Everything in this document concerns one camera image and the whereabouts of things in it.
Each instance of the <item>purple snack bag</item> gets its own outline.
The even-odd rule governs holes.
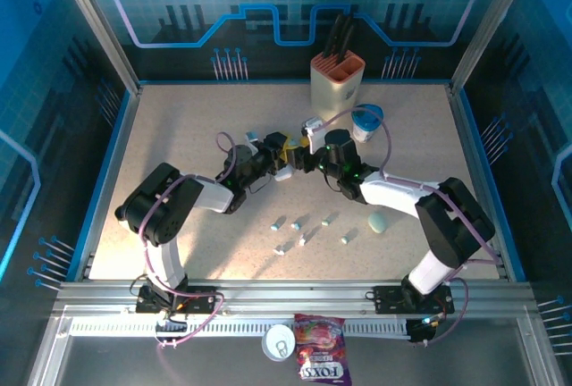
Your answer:
[[[344,322],[337,317],[294,315],[296,357],[302,380],[351,386]]]

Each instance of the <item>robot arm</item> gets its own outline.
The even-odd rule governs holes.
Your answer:
[[[145,229],[150,242],[149,258],[162,283],[172,289],[184,289],[187,276],[182,269],[176,246],[176,234],[193,207],[218,213],[234,213],[246,199],[246,189],[256,180],[271,174],[285,179],[293,170],[321,171],[336,180],[341,193],[359,203],[388,206],[416,217],[427,238],[430,250],[411,273],[403,279],[401,292],[415,313],[423,301],[432,296],[442,282],[464,264],[480,244],[450,208],[431,189],[446,194],[470,221],[484,241],[494,235],[494,227],[467,187],[458,179],[445,182],[404,180],[361,162],[356,144],[347,130],[316,130],[319,120],[311,120],[303,129],[305,137],[298,144],[275,132],[263,141],[247,137],[247,145],[236,146],[234,166],[220,183],[194,176],[185,180],[152,215]],[[232,153],[224,162],[228,171]],[[120,206],[115,215],[130,230],[139,227],[151,206],[181,174],[169,164],[160,164]],[[163,305],[177,306],[177,298],[154,283],[154,293]]]

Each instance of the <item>blue cup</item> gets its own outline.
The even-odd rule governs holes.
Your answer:
[[[363,104],[356,107],[364,107],[377,113],[383,119],[383,110],[378,105]],[[351,120],[354,122],[353,137],[357,142],[366,143],[372,138],[374,133],[382,125],[373,114],[366,111],[354,111],[351,113]]]

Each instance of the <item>yogurt cup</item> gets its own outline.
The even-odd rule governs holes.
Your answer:
[[[369,109],[377,113],[383,119],[383,110],[378,105],[362,104],[357,105],[356,107],[365,107],[365,109]],[[352,131],[353,137],[357,142],[360,143],[366,143],[369,139],[371,139],[377,129],[379,129],[379,126],[382,124],[375,116],[365,111],[352,112],[351,120],[354,123]]]
[[[262,338],[262,351],[274,362],[285,361],[295,347],[294,332],[286,325],[274,325]]]

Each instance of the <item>beige tabletop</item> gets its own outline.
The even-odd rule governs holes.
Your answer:
[[[299,135],[300,124],[314,115],[309,95],[309,84],[145,87],[89,277],[133,279],[144,272],[141,244],[119,226],[114,209],[158,164],[214,177],[226,157],[215,144],[218,131],[229,132],[238,143],[250,130],[261,138],[277,130]],[[387,172],[429,181],[455,176],[472,190],[443,86],[363,84],[357,101],[383,109],[393,141]],[[350,125],[349,116],[337,123]],[[362,161],[379,166],[386,147],[380,131],[357,150]],[[383,234],[367,225],[375,211],[389,222]],[[323,227],[329,216],[335,219]],[[271,231],[279,220],[284,225]],[[301,231],[290,227],[296,220]],[[302,232],[304,247],[298,245]],[[344,235],[350,237],[347,246],[341,243]],[[232,215],[194,209],[178,237],[187,274],[198,279],[401,279],[428,250],[417,219],[350,202],[317,172],[272,180]],[[273,252],[278,246],[284,256]],[[486,258],[482,252],[475,257]],[[489,265],[471,266],[461,276],[498,278]]]

